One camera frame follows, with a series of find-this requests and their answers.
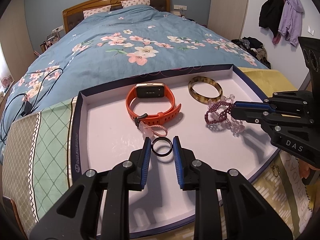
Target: watch face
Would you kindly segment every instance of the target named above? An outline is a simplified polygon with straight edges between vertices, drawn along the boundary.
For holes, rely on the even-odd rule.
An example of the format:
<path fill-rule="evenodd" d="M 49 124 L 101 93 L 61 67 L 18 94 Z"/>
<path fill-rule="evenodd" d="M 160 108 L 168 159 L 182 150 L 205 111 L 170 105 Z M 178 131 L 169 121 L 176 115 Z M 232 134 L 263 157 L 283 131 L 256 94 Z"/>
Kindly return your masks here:
<path fill-rule="evenodd" d="M 138 98 L 164 97 L 164 83 L 140 83 L 136 84 Z"/>

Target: wooden headboard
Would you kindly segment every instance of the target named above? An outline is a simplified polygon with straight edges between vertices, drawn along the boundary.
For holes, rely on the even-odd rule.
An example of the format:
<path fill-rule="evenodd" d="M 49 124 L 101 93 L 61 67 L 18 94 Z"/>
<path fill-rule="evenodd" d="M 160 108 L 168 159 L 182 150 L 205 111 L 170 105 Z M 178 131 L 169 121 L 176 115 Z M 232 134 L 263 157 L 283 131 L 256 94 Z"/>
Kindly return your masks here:
<path fill-rule="evenodd" d="M 84 20 L 83 11 L 107 5 L 111 5 L 111 11 L 118 10 L 122 8 L 121 1 L 125 0 L 90 0 L 63 10 L 63 24 L 66 33 Z M 170 0 L 150 0 L 150 6 L 162 12 L 170 12 Z"/>

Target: watch strap buckle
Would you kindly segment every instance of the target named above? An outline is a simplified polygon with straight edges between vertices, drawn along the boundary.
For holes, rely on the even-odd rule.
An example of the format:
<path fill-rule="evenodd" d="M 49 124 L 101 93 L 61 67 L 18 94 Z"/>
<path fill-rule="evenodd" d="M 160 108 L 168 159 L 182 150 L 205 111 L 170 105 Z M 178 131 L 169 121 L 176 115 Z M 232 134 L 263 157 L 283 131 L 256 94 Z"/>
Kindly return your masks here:
<path fill-rule="evenodd" d="M 134 123 L 135 123 L 136 127 L 139 127 L 139 123 L 141 122 L 140 119 L 143 119 L 143 118 L 146 118 L 146 117 L 148 117 L 148 114 L 147 114 L 147 113 L 136 117 L 136 118 L 134 119 Z"/>

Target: orange smart watch band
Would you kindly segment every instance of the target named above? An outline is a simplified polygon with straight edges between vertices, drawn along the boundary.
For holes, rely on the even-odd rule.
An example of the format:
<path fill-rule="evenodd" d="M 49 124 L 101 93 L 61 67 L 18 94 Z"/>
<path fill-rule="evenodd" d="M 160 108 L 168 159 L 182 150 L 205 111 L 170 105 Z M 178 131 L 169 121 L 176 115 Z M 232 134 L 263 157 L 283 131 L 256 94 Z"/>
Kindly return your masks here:
<path fill-rule="evenodd" d="M 158 114 L 148 115 L 144 114 L 138 116 L 130 109 L 130 104 L 135 98 L 152 98 L 152 97 L 167 97 L 171 103 L 171 107 L 166 112 L 159 112 Z M 134 120 L 136 126 L 142 121 L 147 125 L 159 124 L 163 125 L 165 122 L 173 119 L 181 109 L 181 104 L 175 107 L 175 98 L 171 90 L 163 83 L 143 83 L 135 85 L 127 95 L 125 104 L 129 116 Z"/>

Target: orange strap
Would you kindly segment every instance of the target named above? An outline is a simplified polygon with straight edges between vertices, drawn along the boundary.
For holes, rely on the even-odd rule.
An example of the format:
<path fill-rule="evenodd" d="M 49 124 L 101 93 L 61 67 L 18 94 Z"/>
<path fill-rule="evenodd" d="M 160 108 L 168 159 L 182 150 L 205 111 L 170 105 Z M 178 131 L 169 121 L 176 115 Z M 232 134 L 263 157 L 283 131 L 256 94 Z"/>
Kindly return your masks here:
<path fill-rule="evenodd" d="M 179 104 L 175 108 L 176 100 L 174 98 L 173 93 L 171 92 L 171 90 L 166 85 L 164 86 L 164 96 L 167 97 L 169 99 L 170 103 L 171 103 L 170 109 L 168 111 L 164 112 L 164 113 L 163 112 L 159 112 L 158 114 L 148 115 L 148 117 L 140 119 L 141 121 L 143 121 L 147 125 L 154 125 L 154 124 L 163 125 L 165 122 L 168 122 L 171 119 L 173 119 L 177 115 L 177 113 L 180 112 L 181 104 Z M 138 117 L 138 115 L 135 114 L 130 109 L 130 104 L 136 97 L 137 97 L 137 92 L 136 92 L 136 87 L 134 86 L 130 90 L 130 92 L 127 95 L 127 98 L 125 100 L 127 111 L 129 113 L 129 116 L 132 118 L 132 120 L 134 120 L 136 117 Z"/>

